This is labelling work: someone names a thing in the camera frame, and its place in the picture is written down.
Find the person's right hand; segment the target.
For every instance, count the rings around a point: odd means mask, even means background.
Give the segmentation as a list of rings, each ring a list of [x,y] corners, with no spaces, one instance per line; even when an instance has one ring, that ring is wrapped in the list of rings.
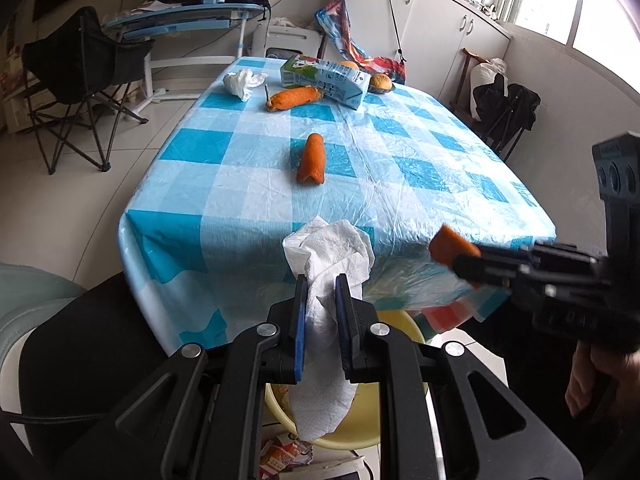
[[[616,417],[639,415],[639,352],[613,354],[579,341],[574,352],[565,401],[576,416],[604,401]]]

